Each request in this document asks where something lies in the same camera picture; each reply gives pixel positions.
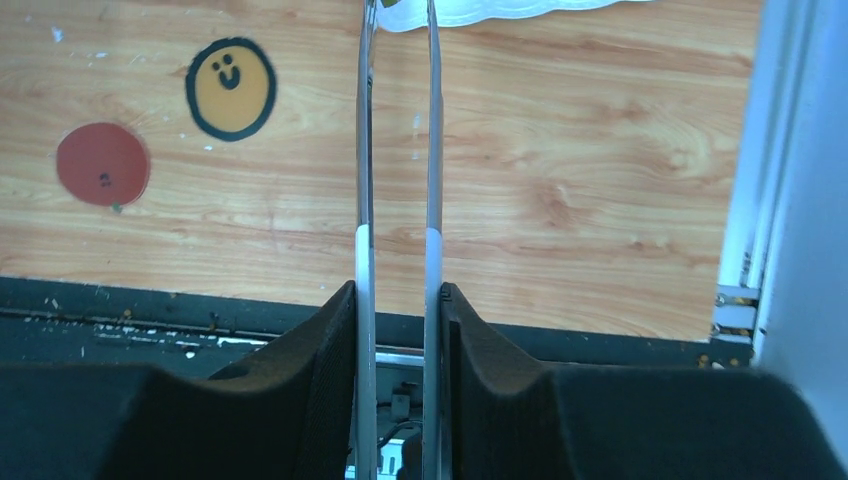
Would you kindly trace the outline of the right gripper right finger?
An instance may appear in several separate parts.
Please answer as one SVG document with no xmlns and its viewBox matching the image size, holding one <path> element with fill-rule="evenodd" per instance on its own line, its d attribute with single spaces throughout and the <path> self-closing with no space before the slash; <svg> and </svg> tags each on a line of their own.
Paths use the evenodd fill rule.
<svg viewBox="0 0 848 480">
<path fill-rule="evenodd" d="M 451 470 L 457 479 L 843 479 L 813 413 L 751 368 L 550 365 L 453 284 Z"/>
</svg>

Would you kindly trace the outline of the metal serving tongs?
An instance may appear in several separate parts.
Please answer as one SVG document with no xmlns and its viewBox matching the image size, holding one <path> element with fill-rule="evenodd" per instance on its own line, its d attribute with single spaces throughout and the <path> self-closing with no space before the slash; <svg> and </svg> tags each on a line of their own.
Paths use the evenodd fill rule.
<svg viewBox="0 0 848 480">
<path fill-rule="evenodd" d="M 424 479 L 450 477 L 445 437 L 443 279 L 444 102 L 437 3 L 365 1 L 356 60 L 356 477 L 378 475 L 378 369 L 390 323 L 416 312 Z"/>
</svg>

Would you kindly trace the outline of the white three-tier dessert stand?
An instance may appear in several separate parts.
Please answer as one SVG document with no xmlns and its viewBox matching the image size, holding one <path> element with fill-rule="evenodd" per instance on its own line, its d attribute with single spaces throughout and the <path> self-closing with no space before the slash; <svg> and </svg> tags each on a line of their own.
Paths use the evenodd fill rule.
<svg viewBox="0 0 848 480">
<path fill-rule="evenodd" d="M 622 0 L 435 0 L 439 27 L 455 28 L 489 19 L 520 20 L 554 11 L 590 11 L 621 3 Z M 392 33 L 426 27 L 429 1 L 378 1 L 378 26 Z"/>
</svg>

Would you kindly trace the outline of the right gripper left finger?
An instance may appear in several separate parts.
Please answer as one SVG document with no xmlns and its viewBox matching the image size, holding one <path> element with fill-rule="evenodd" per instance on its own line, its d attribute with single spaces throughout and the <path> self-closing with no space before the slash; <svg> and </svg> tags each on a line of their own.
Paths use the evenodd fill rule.
<svg viewBox="0 0 848 480">
<path fill-rule="evenodd" d="M 5 479 L 341 479 L 350 455 L 356 300 L 217 368 L 212 349 L 28 316 L 1 330 Z"/>
</svg>

